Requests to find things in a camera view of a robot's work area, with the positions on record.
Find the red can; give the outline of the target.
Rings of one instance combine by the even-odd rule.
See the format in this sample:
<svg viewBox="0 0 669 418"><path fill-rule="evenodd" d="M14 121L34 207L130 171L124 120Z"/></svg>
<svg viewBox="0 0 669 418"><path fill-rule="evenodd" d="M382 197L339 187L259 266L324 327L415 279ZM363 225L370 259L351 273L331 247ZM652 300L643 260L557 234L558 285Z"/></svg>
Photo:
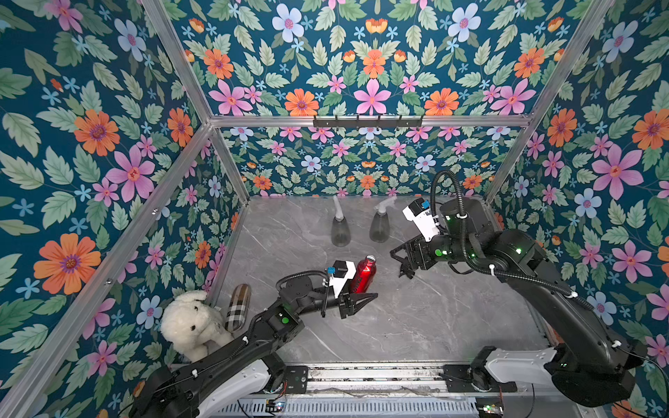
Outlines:
<svg viewBox="0 0 669 418"><path fill-rule="evenodd" d="M368 291L377 271L376 258L367 255L356 266L356 272L350 283L349 291L352 294L364 294Z"/></svg>

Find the smoky spray bottle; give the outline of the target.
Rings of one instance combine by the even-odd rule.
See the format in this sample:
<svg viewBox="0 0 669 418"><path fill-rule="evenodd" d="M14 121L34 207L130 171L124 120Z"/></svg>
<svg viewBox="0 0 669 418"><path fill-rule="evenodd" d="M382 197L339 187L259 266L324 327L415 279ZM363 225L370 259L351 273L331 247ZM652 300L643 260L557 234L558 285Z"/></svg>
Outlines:
<svg viewBox="0 0 669 418"><path fill-rule="evenodd" d="M348 221L345 216L334 217L331 226L331 242L336 247L346 247L351 240Z"/></svg>
<svg viewBox="0 0 669 418"><path fill-rule="evenodd" d="M377 243L384 243L390 238L390 217L386 212L375 213L369 229L369 238Z"/></svg>

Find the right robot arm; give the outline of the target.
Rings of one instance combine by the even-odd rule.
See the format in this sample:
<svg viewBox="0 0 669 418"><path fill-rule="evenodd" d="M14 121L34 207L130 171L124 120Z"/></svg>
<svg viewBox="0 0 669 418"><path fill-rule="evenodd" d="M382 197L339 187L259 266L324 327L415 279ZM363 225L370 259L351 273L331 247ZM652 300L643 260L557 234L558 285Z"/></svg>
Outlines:
<svg viewBox="0 0 669 418"><path fill-rule="evenodd" d="M417 198L402 211L419 235L393 249L400 273L413 278L439 262L467 265L469 273L507 284L557 332L561 343L535 351L481 349L469 367L469 382L487 392L502 383L551 385L578 405L596 408L629 399L636 386L632 371L645 360L644 348L630 344L605 324L594 304L566 285L547 252L527 233L503 230L487 205L468 197L461 186L440 203L438 172L427 199Z"/></svg>

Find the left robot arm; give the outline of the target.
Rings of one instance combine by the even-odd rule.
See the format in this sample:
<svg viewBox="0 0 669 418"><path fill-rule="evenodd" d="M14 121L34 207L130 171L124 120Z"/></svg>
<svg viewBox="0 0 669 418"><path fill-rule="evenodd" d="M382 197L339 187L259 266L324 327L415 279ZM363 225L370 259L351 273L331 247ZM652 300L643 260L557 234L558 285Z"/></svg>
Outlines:
<svg viewBox="0 0 669 418"><path fill-rule="evenodd" d="M129 415L212 417L248 395L287 389L287 366L277 352L304 329L301 316L336 308L347 318L378 296L335 293L329 285L334 271L308 270L280 279L277 300L252 318L245 333L199 361L152 373Z"/></svg>

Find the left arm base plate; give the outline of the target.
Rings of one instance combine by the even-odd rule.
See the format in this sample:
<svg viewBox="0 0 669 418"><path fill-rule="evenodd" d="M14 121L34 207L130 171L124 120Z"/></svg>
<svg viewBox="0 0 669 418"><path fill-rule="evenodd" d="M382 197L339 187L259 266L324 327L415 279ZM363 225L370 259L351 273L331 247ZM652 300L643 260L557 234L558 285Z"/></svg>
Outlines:
<svg viewBox="0 0 669 418"><path fill-rule="evenodd" d="M264 394L303 395L307 393L309 378L308 366L287 366L280 371L271 372L269 376L269 381L262 390Z"/></svg>

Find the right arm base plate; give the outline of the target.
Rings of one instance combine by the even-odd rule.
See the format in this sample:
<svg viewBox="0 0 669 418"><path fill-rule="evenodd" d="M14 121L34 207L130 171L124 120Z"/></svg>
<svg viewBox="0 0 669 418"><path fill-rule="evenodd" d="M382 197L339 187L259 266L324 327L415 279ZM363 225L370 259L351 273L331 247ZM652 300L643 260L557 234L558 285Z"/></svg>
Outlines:
<svg viewBox="0 0 669 418"><path fill-rule="evenodd" d="M492 377L485 365L487 358L496 349L494 346L484 346L469 364L445 364L441 368L439 377L445 382L450 393L515 393L515 382L502 383Z"/></svg>

